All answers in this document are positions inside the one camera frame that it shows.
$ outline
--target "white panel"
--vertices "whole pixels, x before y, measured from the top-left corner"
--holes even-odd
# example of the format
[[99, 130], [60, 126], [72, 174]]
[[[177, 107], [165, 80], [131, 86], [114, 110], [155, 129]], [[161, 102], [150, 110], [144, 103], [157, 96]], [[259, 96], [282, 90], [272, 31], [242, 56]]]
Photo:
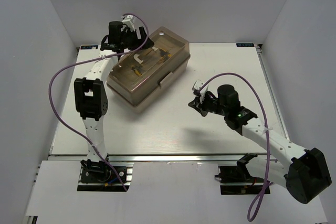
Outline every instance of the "white panel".
[[[75, 55], [50, 0], [0, 0], [1, 223], [21, 223], [37, 166], [55, 132], [49, 80]], [[68, 77], [55, 83], [58, 108]]]
[[[78, 61], [98, 56], [99, 50], [80, 50]], [[128, 109], [106, 87], [109, 109], [104, 117], [105, 145], [110, 154], [213, 154], [265, 152], [256, 143], [231, 130], [223, 117], [209, 114], [203, 118], [188, 103], [195, 96], [191, 88], [197, 79], [207, 81], [221, 72], [235, 72], [251, 82], [265, 106], [269, 126], [281, 133], [268, 92], [260, 61], [254, 47], [237, 48], [236, 44], [190, 44], [191, 58], [187, 70], [143, 113]], [[92, 64], [76, 66], [72, 81], [84, 77]], [[246, 83], [237, 77], [217, 78], [209, 90], [231, 84], [239, 93], [243, 106], [262, 118], [261, 109]], [[71, 84], [62, 118], [85, 134], [83, 121], [76, 111]], [[52, 154], [87, 154], [87, 143], [59, 123]]]
[[166, 26], [190, 42], [257, 42], [286, 0], [51, 0], [75, 45], [99, 43], [108, 22], [134, 12], [151, 31]]
[[[292, 141], [324, 152], [336, 180], [336, 0], [287, 0], [264, 56]], [[336, 223], [336, 187], [321, 194]]]
[[[76, 191], [79, 162], [44, 161], [27, 209], [37, 224], [248, 223], [254, 195], [221, 195], [216, 164], [136, 163], [127, 193]], [[319, 197], [303, 205], [271, 187], [254, 224], [307, 224], [326, 219]]]

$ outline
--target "gray wall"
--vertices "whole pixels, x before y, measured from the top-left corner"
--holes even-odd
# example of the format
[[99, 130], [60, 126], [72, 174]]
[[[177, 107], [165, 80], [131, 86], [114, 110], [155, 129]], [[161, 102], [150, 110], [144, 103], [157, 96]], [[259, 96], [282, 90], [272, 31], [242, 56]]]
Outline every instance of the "gray wall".
[[336, 0], [287, 0], [264, 57], [290, 138], [326, 156], [334, 184], [321, 195], [336, 223]]
[[76, 46], [98, 43], [108, 22], [134, 12], [190, 42], [265, 40], [286, 0], [51, 0]]
[[[50, 0], [0, 0], [0, 6], [0, 222], [17, 224], [56, 126], [49, 80], [75, 60], [76, 50]], [[54, 88], [59, 108], [66, 78]]]

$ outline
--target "plastic container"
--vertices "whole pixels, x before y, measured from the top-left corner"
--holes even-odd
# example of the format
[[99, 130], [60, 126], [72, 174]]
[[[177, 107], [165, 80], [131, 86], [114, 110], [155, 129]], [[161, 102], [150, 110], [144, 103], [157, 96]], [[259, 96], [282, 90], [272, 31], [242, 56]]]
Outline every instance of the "plastic container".
[[185, 69], [189, 42], [165, 27], [150, 35], [154, 47], [123, 57], [110, 72], [107, 85], [127, 105], [141, 112]]

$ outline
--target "purple cable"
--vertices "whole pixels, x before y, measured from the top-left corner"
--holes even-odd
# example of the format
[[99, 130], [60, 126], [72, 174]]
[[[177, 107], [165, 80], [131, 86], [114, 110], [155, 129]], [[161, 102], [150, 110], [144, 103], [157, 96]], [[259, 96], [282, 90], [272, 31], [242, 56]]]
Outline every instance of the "purple cable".
[[65, 66], [63, 67], [62, 69], [58, 70], [56, 72], [56, 74], [54, 74], [54, 76], [52, 77], [52, 79], [50, 80], [50, 83], [49, 83], [49, 89], [48, 89], [48, 94], [49, 94], [49, 102], [50, 102], [50, 105], [51, 105], [51, 108], [55, 114], [55, 116], [57, 117], [57, 119], [68, 129], [70, 129], [71, 131], [77, 133], [78, 135], [80, 135], [81, 137], [83, 137], [86, 141], [88, 141], [88, 143], [92, 146], [92, 148], [94, 149], [94, 151], [96, 152], [97, 156], [105, 163], [107, 164], [112, 170], [113, 172], [115, 173], [115, 175], [117, 176], [119, 182], [121, 183], [122, 187], [124, 188], [125, 191], [127, 191], [127, 188], [125, 187], [124, 183], [122, 182], [118, 172], [116, 171], [116, 169], [108, 162], [105, 160], [105, 158], [103, 158], [99, 151], [97, 150], [97, 148], [93, 145], [93, 142], [87, 137], [85, 136], [84, 134], [80, 133], [79, 131], [75, 130], [73, 127], [71, 127], [69, 124], [67, 124], [61, 117], [60, 115], [58, 114], [56, 108], [55, 108], [55, 105], [54, 105], [54, 102], [53, 102], [53, 96], [51, 95], [51, 90], [52, 90], [52, 87], [53, 87], [53, 82], [55, 80], [55, 78], [60, 74], [62, 73], [64, 70], [66, 69], [69, 69], [69, 68], [72, 68], [74, 66], [78, 66], [78, 65], [82, 65], [82, 64], [86, 64], [86, 63], [89, 63], [89, 62], [93, 62], [93, 61], [99, 61], [99, 60], [102, 60], [102, 59], [108, 59], [108, 58], [111, 58], [111, 57], [114, 57], [114, 56], [122, 56], [122, 55], [125, 55], [125, 54], [131, 54], [133, 52], [136, 52], [138, 50], [140, 50], [143, 45], [145, 45], [145, 43], [147, 42], [148, 40], [148, 36], [149, 36], [149, 30], [148, 30], [148, 26], [146, 25], [146, 23], [141, 19], [139, 18], [137, 15], [134, 15], [134, 14], [131, 14], [131, 13], [125, 13], [123, 16], [126, 16], [126, 15], [133, 15], [134, 17], [136, 17], [138, 20], [140, 20], [143, 25], [145, 26], [146, 28], [146, 32], [147, 32], [147, 35], [146, 35], [146, 39], [144, 40], [144, 42], [141, 44], [141, 46], [139, 46], [137, 49], [133, 50], [133, 51], [129, 51], [129, 52], [121, 52], [119, 54], [113, 54], [113, 55], [108, 55], [108, 56], [105, 56], [104, 58], [96, 58], [96, 59], [91, 59], [91, 60], [86, 60], [86, 61], [82, 61], [82, 62], [77, 62], [77, 63], [73, 63], [73, 64], [70, 64], [68, 66]]
[[[264, 198], [264, 195], [265, 195], [265, 191], [267, 189], [267, 187], [269, 187], [270, 185], [272, 185], [273, 183], [270, 183], [267, 179], [268, 179], [268, 172], [269, 172], [269, 163], [270, 163], [270, 147], [269, 147], [269, 132], [268, 132], [268, 123], [267, 123], [267, 118], [266, 118], [266, 112], [265, 112], [265, 109], [264, 109], [264, 106], [261, 102], [261, 99], [260, 97], [258, 96], [256, 90], [252, 87], [252, 85], [242, 76], [240, 76], [239, 74], [236, 74], [236, 73], [220, 73], [220, 74], [217, 74], [216, 76], [213, 76], [212, 78], [210, 78], [203, 86], [201, 86], [201, 88], [199, 89], [199, 92], [204, 89], [212, 80], [216, 79], [217, 77], [220, 77], [220, 76], [237, 76], [239, 78], [241, 78], [243, 81], [245, 81], [245, 83], [251, 88], [252, 92], [254, 93], [254, 95], [256, 96], [258, 102], [259, 102], [259, 105], [260, 105], [260, 108], [261, 108], [261, 111], [263, 112], [263, 116], [264, 116], [264, 121], [265, 121], [265, 129], [266, 129], [266, 170], [265, 170], [265, 178], [264, 178], [264, 183], [263, 183], [263, 187], [260, 191], [260, 193], [253, 199], [253, 201], [251, 202], [251, 205], [250, 207], [248, 208], [248, 211], [247, 211], [247, 220], [249, 222], [252, 222], [257, 214], [258, 214], [258, 211], [260, 209], [260, 206], [261, 206], [261, 203], [263, 201], [263, 198]], [[252, 211], [252, 207], [254, 206], [255, 202], [258, 200], [258, 204], [257, 204], [257, 207], [256, 207], [256, 210], [254, 211], [254, 214], [252, 217], [250, 217], [250, 214], [251, 214], [251, 211]]]

